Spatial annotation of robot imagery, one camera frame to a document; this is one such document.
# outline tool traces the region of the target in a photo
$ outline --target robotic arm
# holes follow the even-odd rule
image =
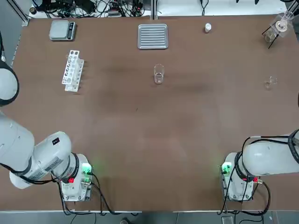
[[[18,78],[1,60],[0,106],[12,103],[18,94]],[[12,184],[20,189],[42,182],[39,180],[51,172],[60,181],[65,201],[84,201],[91,189],[92,167],[84,155],[71,153],[71,140],[67,134],[54,133],[35,146],[32,133],[2,112],[0,165],[10,171]]]
[[[250,200],[255,177],[299,172],[299,130],[283,136],[252,136],[244,150],[223,163],[223,187],[228,200]]]

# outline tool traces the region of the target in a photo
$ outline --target silver grated tray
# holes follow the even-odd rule
[[[139,49],[168,48],[168,31],[166,24],[141,24],[138,26]]]

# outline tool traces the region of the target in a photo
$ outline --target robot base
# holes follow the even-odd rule
[[[91,198],[92,186],[88,182],[92,181],[92,175],[84,174],[84,166],[91,168],[91,165],[84,155],[77,154],[77,157],[79,158],[79,171],[73,183],[61,182],[61,190],[66,202],[90,201]]]
[[[227,200],[230,201],[241,201],[244,195],[244,190],[246,188],[246,182],[244,180],[242,180],[236,171],[234,171],[233,174],[232,171],[235,167],[235,157],[236,157],[237,153],[230,153],[226,159],[225,159],[225,163],[222,165],[223,166],[227,166],[229,165],[229,172],[227,174],[222,174],[221,173],[221,181],[222,181],[222,187],[223,187],[223,194],[224,197],[226,195],[226,191],[228,190],[228,197]],[[232,180],[229,184],[229,188],[228,188],[228,182],[229,182],[229,178],[232,175]],[[247,189],[245,192],[245,196],[244,196],[244,201],[250,200],[252,197],[252,190],[253,190],[253,181],[248,182],[247,184]]]

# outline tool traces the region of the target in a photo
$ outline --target white test tube rack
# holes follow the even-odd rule
[[[78,92],[84,60],[79,58],[80,51],[70,50],[62,78],[65,91]]]

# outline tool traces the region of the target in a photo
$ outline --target white bottle cap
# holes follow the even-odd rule
[[[208,33],[212,28],[212,25],[210,23],[207,23],[206,26],[205,26],[205,31],[206,33]]]

